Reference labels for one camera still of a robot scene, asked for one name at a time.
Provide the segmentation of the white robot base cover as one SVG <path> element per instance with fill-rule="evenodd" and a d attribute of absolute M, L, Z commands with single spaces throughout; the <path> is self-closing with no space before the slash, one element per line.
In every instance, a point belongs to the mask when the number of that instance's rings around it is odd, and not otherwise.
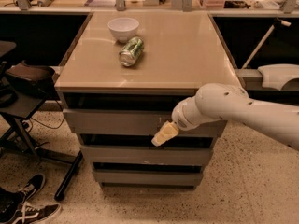
<path fill-rule="evenodd" d="M 299 65 L 296 64 L 271 64 L 260 66 L 258 71 L 262 74 L 263 88 L 272 88 L 281 91 L 289 82 L 299 78 Z"/>

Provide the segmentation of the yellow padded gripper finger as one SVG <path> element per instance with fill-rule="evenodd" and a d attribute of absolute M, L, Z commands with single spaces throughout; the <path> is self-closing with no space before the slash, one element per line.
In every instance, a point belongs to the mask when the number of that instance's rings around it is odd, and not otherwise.
<path fill-rule="evenodd" d="M 162 145 L 166 141 L 176 137 L 179 133 L 178 126 L 175 122 L 167 121 L 151 140 L 151 143 L 156 147 Z"/>

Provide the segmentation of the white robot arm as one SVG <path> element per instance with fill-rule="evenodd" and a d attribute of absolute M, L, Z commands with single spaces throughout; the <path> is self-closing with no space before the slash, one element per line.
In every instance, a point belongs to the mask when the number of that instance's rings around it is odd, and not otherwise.
<path fill-rule="evenodd" d="M 156 147 L 188 131 L 216 120 L 232 120 L 280 143 L 299 150 L 299 109 L 297 106 L 249 98 L 240 87 L 209 83 L 193 97 L 180 101 L 151 140 Z"/>

